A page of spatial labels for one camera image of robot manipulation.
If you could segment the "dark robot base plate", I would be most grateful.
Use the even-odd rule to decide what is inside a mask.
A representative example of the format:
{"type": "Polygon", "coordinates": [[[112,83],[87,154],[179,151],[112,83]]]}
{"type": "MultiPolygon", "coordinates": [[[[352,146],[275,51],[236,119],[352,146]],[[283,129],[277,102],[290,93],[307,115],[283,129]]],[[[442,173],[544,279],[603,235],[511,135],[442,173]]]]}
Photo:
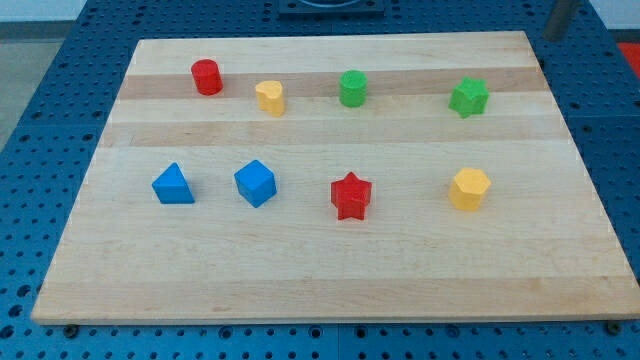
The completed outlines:
{"type": "Polygon", "coordinates": [[[361,15],[383,14],[386,0],[276,0],[278,15],[361,15]]]}

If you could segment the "grey robot arm rod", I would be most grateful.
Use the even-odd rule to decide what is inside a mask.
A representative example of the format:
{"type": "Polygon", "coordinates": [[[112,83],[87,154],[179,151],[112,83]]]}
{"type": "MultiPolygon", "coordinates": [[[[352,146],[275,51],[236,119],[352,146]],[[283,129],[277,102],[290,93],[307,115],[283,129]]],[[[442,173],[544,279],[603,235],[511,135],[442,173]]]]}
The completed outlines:
{"type": "Polygon", "coordinates": [[[542,38],[549,42],[560,42],[568,32],[580,0],[555,0],[542,31],[542,38]]]}

